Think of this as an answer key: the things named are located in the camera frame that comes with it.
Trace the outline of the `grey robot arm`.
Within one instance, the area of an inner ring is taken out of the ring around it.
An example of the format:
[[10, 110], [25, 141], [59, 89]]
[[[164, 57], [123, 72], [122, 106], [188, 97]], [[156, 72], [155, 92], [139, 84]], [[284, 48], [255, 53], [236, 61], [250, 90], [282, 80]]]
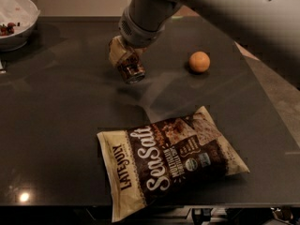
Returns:
[[110, 42], [109, 59], [126, 83], [143, 79], [139, 58], [186, 6], [245, 47], [286, 81], [300, 84], [300, 0], [131, 0]]

